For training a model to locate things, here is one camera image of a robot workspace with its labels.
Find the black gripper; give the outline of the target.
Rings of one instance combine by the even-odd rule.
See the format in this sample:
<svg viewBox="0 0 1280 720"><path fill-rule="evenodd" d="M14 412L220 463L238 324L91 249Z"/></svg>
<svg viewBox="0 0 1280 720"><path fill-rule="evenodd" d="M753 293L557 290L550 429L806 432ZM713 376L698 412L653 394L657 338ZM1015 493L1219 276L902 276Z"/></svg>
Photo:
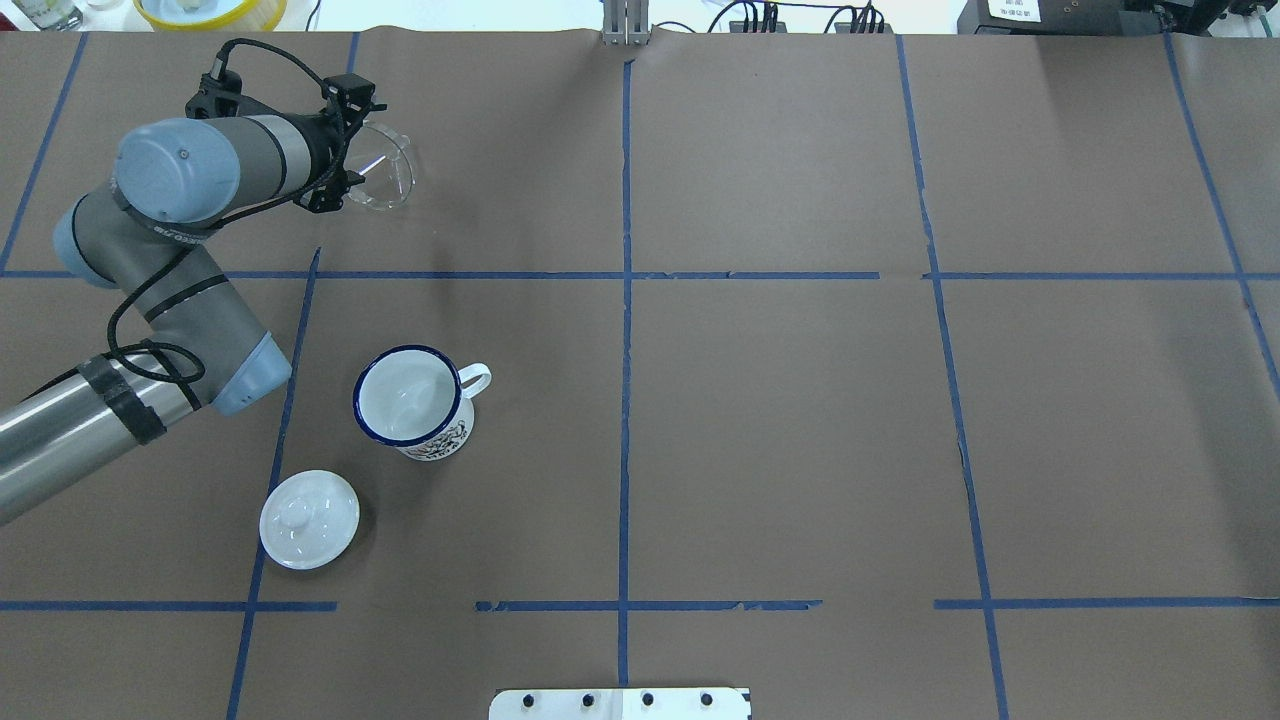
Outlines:
<svg viewBox="0 0 1280 720"><path fill-rule="evenodd" d="M311 159L296 204L312 214L340 210L349 191L366 182L364 174L346 170L346 154L369 114L388 109L378 101L375 83L362 76L326 77L326 100L329 109L296 117Z"/></svg>

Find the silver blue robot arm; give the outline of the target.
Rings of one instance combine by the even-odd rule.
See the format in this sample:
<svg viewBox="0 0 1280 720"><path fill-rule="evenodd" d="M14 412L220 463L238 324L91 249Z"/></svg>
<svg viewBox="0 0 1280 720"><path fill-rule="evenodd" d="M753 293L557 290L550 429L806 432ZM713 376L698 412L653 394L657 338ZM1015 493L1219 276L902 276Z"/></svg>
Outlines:
<svg viewBox="0 0 1280 720"><path fill-rule="evenodd" d="M202 407L237 414L292 374L271 332L206 250L232 222L293 202L337 211L364 182L346 168L375 111L370 79L319 82L323 108L278 111L232 70L200 81L182 118L133 129L108 182L59 220L70 274L123 292L106 346L3 414L3 520L20 515Z"/></svg>

